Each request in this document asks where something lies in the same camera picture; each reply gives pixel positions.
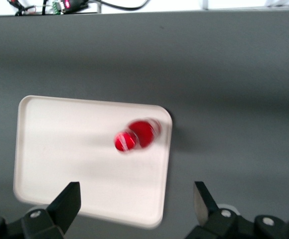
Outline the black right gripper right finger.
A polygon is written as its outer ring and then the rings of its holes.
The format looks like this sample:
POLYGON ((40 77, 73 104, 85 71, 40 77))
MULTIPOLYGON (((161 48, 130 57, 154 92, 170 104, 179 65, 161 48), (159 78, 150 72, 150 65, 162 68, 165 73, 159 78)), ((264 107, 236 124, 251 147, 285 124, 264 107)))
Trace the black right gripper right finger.
POLYGON ((198 225, 187 239, 254 239, 253 223, 227 208, 219 208, 203 182, 194 182, 198 225))

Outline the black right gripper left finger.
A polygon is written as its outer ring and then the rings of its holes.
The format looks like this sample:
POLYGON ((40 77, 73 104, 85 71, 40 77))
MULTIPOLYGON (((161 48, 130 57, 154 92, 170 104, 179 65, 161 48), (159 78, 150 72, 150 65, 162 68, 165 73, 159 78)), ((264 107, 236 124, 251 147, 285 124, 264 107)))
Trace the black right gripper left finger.
POLYGON ((45 209, 29 211, 21 219, 25 239, 63 239, 81 208, 80 183, 71 182, 45 209))

